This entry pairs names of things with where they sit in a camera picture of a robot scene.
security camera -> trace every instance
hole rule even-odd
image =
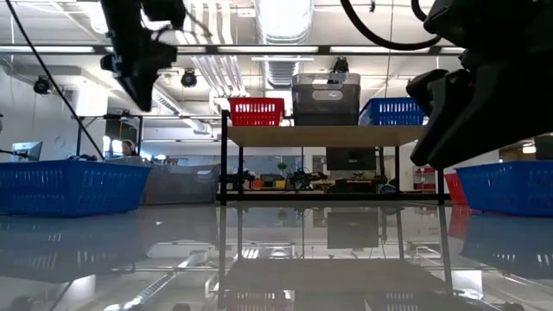
[[[194,87],[198,83],[198,79],[195,75],[193,68],[184,69],[184,75],[182,75],[181,84],[184,87]]]
[[[33,90],[40,95],[50,94],[52,92],[50,81],[48,81],[48,78],[38,77],[38,80],[33,86]]]

ceiling light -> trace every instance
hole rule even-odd
[[[536,147],[535,146],[523,147],[522,148],[522,153],[524,153],[524,154],[536,153]]]
[[[179,116],[143,116],[144,120],[178,120]]]
[[[35,47],[38,53],[59,53],[59,54],[91,54],[94,52],[92,47],[64,47],[64,46],[38,46]],[[33,53],[33,50],[28,46],[0,46],[0,53]]]
[[[292,56],[292,57],[284,57],[284,56],[254,56],[251,58],[251,61],[314,61],[315,59],[313,57],[300,57],[300,56]]]
[[[397,51],[383,47],[330,47],[332,54],[409,54],[409,53],[428,53],[430,48],[422,48],[416,51]]]
[[[440,53],[443,54],[461,54],[465,52],[464,48],[442,48]]]
[[[144,139],[143,143],[214,143],[217,139]]]
[[[330,53],[350,54],[350,53],[388,53],[388,48],[382,47],[331,47]]]
[[[319,47],[310,46],[224,46],[218,47],[219,52],[227,54],[248,54],[248,53],[290,53],[290,54],[316,54]]]
[[[204,54],[205,52],[206,52],[205,47],[194,47],[194,46],[178,47],[178,53],[180,54]]]

person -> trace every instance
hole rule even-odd
[[[123,149],[123,156],[138,156],[135,151],[135,144],[131,140],[125,139],[121,145]]]

red bin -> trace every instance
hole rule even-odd
[[[448,183],[449,195],[451,195],[451,200],[455,204],[465,205],[467,204],[467,198],[465,198],[465,193],[463,192],[463,187],[461,185],[461,180],[457,173],[445,174],[446,182]]]
[[[233,126],[279,126],[284,118],[283,98],[229,98]]]

ceiling beam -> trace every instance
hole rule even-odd
[[[36,45],[45,55],[102,55],[113,51],[109,45]],[[178,55],[310,55],[310,56],[459,56],[463,48],[435,46],[417,51],[396,51],[366,45],[180,45]],[[32,54],[27,45],[0,45],[0,54]]]

